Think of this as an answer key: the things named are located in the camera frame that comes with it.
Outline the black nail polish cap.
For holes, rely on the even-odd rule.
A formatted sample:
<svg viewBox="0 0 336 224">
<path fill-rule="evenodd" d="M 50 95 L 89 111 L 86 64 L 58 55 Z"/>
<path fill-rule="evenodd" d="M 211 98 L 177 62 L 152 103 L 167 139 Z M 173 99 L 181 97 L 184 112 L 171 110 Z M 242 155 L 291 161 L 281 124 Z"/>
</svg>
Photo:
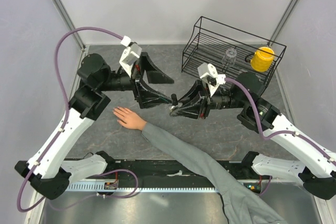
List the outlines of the black nail polish cap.
<svg viewBox="0 0 336 224">
<path fill-rule="evenodd" d="M 177 100 L 177 95 L 175 93 L 171 94 L 171 99 L 172 99 L 172 105 L 177 106 L 178 100 Z"/>
</svg>

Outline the glitter nail polish bottle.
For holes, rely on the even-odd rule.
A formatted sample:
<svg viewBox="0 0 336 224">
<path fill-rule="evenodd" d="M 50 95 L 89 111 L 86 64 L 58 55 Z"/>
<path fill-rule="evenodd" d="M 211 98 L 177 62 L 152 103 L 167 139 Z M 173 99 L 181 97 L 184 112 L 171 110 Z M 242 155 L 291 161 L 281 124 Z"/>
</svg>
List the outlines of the glitter nail polish bottle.
<svg viewBox="0 0 336 224">
<path fill-rule="evenodd" d="M 170 116 L 177 116 L 179 110 L 181 108 L 181 105 L 172 105 L 170 107 Z"/>
</svg>

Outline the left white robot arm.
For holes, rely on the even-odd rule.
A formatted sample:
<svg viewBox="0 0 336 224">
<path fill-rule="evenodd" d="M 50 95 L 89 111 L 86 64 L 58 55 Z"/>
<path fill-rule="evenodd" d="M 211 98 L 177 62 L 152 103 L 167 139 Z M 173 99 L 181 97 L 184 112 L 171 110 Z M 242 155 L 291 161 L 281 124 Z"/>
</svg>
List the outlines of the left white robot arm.
<svg viewBox="0 0 336 224">
<path fill-rule="evenodd" d="M 101 175 L 111 178 L 115 173 L 112 158 L 97 152 L 87 160 L 67 161 L 65 158 L 78 138 L 101 115 L 110 103 L 106 91 L 132 91 L 140 108 L 147 109 L 172 100 L 153 90 L 149 84 L 173 84 L 143 52 L 127 73 L 122 67 L 112 71 L 99 54 L 83 58 L 77 71 L 80 86 L 68 103 L 68 113 L 42 146 L 28 161 L 19 161 L 15 170 L 28 177 L 32 188 L 45 198 L 58 198 L 67 187 L 87 177 Z"/>
</svg>

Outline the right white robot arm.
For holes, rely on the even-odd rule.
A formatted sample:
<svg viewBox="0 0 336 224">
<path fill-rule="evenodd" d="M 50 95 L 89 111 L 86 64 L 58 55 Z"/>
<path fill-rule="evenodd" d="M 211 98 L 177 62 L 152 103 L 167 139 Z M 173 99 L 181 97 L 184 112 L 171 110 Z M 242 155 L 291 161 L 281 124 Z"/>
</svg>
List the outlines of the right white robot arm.
<svg viewBox="0 0 336 224">
<path fill-rule="evenodd" d="M 335 153 L 299 130 L 278 108 L 260 96 L 264 85 L 251 72 L 236 79 L 223 74 L 204 74 L 180 99 L 171 95 L 171 116 L 205 119 L 210 110 L 241 109 L 237 119 L 262 140 L 272 140 L 296 161 L 270 158 L 249 152 L 240 166 L 248 179 L 259 175 L 297 182 L 314 196 L 329 200 L 335 196 Z"/>
</svg>

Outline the grey sleeved forearm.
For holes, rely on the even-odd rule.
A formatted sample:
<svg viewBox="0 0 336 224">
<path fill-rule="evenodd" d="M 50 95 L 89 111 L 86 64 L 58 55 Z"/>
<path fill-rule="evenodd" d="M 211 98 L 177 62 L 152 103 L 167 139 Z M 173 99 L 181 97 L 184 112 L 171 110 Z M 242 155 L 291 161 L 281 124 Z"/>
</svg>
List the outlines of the grey sleeved forearm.
<svg viewBox="0 0 336 224">
<path fill-rule="evenodd" d="M 221 195 L 229 223 L 287 223 L 207 153 L 150 123 L 145 125 L 142 135 L 156 148 L 213 184 Z"/>
</svg>

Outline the person's bare hand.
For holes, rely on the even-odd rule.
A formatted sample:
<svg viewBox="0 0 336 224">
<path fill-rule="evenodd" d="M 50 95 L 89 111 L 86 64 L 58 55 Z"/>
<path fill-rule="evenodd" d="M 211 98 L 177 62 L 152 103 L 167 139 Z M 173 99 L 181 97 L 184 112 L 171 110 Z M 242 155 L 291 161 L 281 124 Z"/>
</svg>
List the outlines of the person's bare hand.
<svg viewBox="0 0 336 224">
<path fill-rule="evenodd" d="M 127 129 L 142 131 L 147 123 L 147 121 L 128 108 L 116 107 L 113 109 L 113 114 L 117 117 L 118 123 Z"/>
</svg>

